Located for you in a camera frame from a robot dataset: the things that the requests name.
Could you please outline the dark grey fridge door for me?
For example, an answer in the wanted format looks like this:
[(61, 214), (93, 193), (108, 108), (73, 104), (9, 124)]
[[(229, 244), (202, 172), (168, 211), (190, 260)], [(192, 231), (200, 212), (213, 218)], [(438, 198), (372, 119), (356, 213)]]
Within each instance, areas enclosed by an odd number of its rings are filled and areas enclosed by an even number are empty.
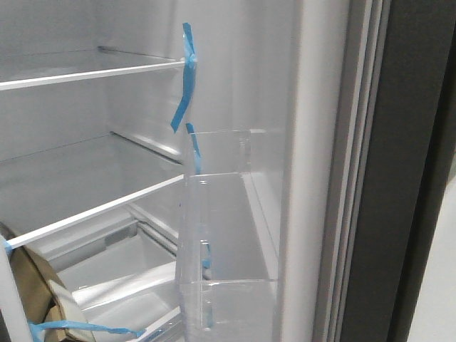
[(455, 145), (453, 1), (236, 1), (220, 104), (278, 249), (271, 341), (403, 340)]

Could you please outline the clear plastic door bin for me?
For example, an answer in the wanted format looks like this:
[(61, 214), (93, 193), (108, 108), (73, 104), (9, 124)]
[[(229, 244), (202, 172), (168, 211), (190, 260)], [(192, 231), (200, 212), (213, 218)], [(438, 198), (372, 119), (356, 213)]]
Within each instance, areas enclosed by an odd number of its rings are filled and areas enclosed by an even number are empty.
[[(195, 174), (187, 134), (176, 281), (186, 341), (271, 341), (278, 249), (251, 172), (247, 131), (195, 130), (202, 170)], [(201, 241), (211, 247), (203, 269)]]

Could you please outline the white fridge interior body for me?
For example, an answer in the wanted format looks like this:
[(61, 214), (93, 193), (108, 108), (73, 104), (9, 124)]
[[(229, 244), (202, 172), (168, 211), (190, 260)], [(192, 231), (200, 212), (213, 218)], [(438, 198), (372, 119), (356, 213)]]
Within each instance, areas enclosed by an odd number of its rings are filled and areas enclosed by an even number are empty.
[[(185, 58), (182, 24), (189, 23), (197, 64), (184, 119), (208, 118), (209, 107), (221, 102), (221, 90), (213, 84), (224, 43), (220, 31), (238, 8), (236, 1), (3, 1), (1, 58), (99, 47)], [(182, 97), (183, 69), (1, 90), (1, 161), (115, 134), (182, 165), (187, 134), (184, 126), (174, 133), (170, 122)], [(51, 264), (122, 229), (166, 232), (165, 224), (147, 228), (137, 223), (129, 204), (145, 203), (156, 217), (173, 222), (179, 185), (160, 188), (32, 247)], [(1, 236), (1, 339), (29, 341), (5, 241)]]

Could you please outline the lower glass fridge shelf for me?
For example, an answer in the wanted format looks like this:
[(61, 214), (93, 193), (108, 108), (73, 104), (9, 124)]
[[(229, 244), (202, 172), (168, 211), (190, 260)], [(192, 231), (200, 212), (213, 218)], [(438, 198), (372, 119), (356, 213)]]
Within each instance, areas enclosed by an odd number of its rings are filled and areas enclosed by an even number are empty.
[(1, 223), (22, 247), (183, 178), (180, 163), (109, 134), (1, 161)]

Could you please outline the glass fridge shelf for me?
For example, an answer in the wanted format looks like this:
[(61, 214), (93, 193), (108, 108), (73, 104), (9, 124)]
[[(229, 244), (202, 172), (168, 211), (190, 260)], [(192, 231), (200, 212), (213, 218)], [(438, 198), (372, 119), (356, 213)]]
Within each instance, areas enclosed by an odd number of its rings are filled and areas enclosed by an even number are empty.
[(184, 58), (163, 58), (99, 47), (1, 58), (1, 90), (180, 68)]
[(22, 247), (183, 178), (180, 163), (109, 134), (1, 161), (1, 223)]

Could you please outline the upper glass fridge shelf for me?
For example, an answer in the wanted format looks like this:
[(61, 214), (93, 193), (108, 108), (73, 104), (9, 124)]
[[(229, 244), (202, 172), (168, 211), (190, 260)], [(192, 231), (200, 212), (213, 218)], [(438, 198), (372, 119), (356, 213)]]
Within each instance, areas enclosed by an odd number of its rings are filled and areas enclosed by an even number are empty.
[(1, 90), (180, 68), (184, 58), (163, 58), (99, 47), (1, 58)]

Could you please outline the blue tape on bin top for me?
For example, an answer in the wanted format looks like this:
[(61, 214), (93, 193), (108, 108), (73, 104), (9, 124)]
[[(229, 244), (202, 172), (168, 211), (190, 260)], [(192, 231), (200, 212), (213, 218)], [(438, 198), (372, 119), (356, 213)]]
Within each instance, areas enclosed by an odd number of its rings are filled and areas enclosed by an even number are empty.
[(202, 163), (201, 163), (200, 149), (199, 149), (199, 145), (198, 145), (198, 142), (197, 142), (197, 136), (196, 136), (193, 124), (186, 123), (185, 125), (186, 125), (186, 129), (187, 129), (187, 133), (190, 135), (191, 140), (192, 140), (192, 148), (193, 148), (194, 164), (195, 164), (195, 174), (199, 175), (201, 173), (201, 170), (202, 170)]

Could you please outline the long blue tape strip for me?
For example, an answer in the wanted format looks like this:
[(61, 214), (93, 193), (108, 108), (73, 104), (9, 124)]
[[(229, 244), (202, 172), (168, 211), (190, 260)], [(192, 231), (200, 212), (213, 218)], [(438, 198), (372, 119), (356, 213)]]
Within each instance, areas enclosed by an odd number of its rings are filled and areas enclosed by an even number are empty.
[(185, 52), (185, 64), (182, 74), (182, 97), (175, 111), (175, 114), (170, 122), (170, 126), (174, 133), (178, 131), (178, 128), (190, 105), (193, 93), (195, 91), (196, 79), (197, 55), (195, 52), (192, 27), (189, 23), (183, 23), (182, 30)]

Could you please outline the blue tape on bin side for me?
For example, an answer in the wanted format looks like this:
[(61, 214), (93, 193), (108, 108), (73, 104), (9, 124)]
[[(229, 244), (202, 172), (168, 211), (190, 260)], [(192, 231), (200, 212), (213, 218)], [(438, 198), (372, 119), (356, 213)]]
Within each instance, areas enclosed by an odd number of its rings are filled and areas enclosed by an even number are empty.
[(201, 241), (201, 262), (203, 269), (210, 269), (212, 266), (211, 247), (207, 240)]

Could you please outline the clear crisper drawer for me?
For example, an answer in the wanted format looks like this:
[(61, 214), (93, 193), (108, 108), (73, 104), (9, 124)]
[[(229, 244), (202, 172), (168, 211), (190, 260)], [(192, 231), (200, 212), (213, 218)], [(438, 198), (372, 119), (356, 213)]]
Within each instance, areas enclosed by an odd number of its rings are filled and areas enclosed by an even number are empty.
[(145, 228), (122, 229), (52, 260), (50, 281), (68, 321), (129, 333), (95, 332), (92, 341), (154, 341), (179, 319), (176, 260)]

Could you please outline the brown cardboard piece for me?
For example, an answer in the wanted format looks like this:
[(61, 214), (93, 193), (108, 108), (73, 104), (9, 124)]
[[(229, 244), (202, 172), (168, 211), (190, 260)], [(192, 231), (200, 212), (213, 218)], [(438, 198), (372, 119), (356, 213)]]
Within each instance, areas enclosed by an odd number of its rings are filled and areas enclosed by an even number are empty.
[(80, 306), (47, 259), (33, 249), (12, 249), (7, 240), (16, 235), (1, 222), (1, 236), (6, 240), (9, 263), (28, 320), (33, 341), (96, 341), (90, 331), (76, 328), (48, 328), (32, 331), (31, 324), (54, 321), (87, 323)]

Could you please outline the blue tape on drawer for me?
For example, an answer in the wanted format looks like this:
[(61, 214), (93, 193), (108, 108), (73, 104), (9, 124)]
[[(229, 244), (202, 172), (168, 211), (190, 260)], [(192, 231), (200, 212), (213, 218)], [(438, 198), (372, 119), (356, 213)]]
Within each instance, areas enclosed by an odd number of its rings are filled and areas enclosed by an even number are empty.
[(136, 338), (141, 337), (146, 330), (134, 331), (128, 328), (111, 328), (108, 326), (102, 326), (97, 324), (91, 323), (83, 323), (77, 321), (67, 321), (67, 320), (60, 320), (60, 321), (48, 321), (44, 323), (35, 324), (31, 321), (28, 321), (28, 327), (31, 332), (31, 336), (34, 341), (41, 341), (40, 334), (42, 331), (50, 330), (50, 329), (76, 329), (81, 331), (103, 331), (111, 334), (133, 334)]

